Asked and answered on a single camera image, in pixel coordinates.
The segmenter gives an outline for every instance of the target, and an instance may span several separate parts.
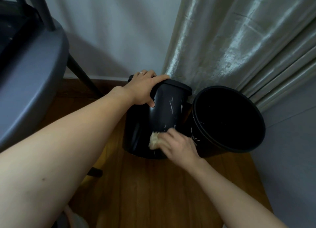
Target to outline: skin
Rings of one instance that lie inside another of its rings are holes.
[[[1,227],[51,227],[126,111],[134,104],[155,105],[150,91],[169,77],[141,72],[0,154]],[[159,137],[163,152],[197,180],[228,227],[286,227],[200,158],[190,138],[174,129]]]

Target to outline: person's left hand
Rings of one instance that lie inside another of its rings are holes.
[[[150,97],[152,88],[159,82],[169,79],[168,75],[157,76],[153,70],[136,72],[133,79],[124,88],[133,97],[134,104],[142,105],[147,103],[150,107],[155,106],[155,102]]]

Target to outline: open black trash can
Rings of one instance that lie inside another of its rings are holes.
[[[183,106],[192,89],[175,80],[167,79],[152,89],[150,96],[155,107],[147,104],[134,105],[126,114],[123,148],[131,154],[148,159],[166,158],[160,149],[148,147],[152,132],[166,132],[173,127],[178,129],[182,119]]]
[[[211,86],[194,99],[184,134],[192,137],[201,157],[249,152],[265,136],[257,107],[243,94],[224,86]]]

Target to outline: floor plank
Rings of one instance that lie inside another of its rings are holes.
[[[40,127],[93,102],[56,97]],[[125,117],[94,165],[103,177],[86,177],[69,205],[90,227],[214,227],[219,214],[198,184],[169,160],[147,160],[122,148]],[[269,210],[271,206],[250,154],[226,153],[207,161]]]

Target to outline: white wall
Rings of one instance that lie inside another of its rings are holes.
[[[274,213],[316,227],[316,78],[264,112],[266,137],[251,156]]]
[[[91,78],[161,73],[181,0],[46,1],[67,32],[70,53]]]

